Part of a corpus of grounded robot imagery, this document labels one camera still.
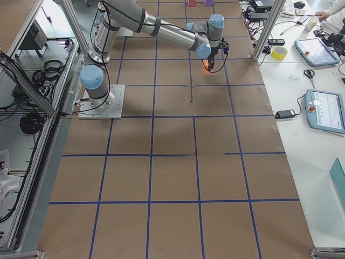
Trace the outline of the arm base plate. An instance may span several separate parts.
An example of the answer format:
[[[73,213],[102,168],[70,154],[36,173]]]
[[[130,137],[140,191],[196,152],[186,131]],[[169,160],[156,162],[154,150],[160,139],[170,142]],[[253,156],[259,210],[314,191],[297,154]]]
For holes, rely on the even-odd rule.
[[[106,101],[100,99],[95,103],[94,99],[82,102],[80,105],[81,112],[78,113],[79,119],[121,119],[123,101],[125,97],[125,85],[111,84],[110,93]]]
[[[118,37],[132,37],[133,31],[122,26],[119,28],[117,36]]]

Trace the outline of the seated person's hand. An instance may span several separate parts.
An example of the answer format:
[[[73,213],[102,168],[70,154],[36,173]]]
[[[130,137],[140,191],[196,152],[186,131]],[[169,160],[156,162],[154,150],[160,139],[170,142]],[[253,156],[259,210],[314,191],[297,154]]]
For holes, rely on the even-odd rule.
[[[318,11],[315,13],[315,16],[319,19],[319,22],[326,21],[330,16],[330,13],[327,10]]]

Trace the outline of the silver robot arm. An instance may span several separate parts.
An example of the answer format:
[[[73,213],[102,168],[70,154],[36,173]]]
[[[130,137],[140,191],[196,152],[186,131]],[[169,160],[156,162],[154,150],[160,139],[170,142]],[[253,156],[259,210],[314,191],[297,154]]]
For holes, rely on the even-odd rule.
[[[113,106],[113,95],[107,64],[109,53],[122,28],[163,39],[194,52],[205,60],[205,68],[213,73],[219,50],[229,53],[230,44],[223,36],[224,17],[212,14],[208,20],[191,22],[184,28],[149,14],[137,1],[100,1],[105,9],[94,43],[88,48],[87,61],[79,79],[88,94],[90,108],[86,112],[101,113]]]

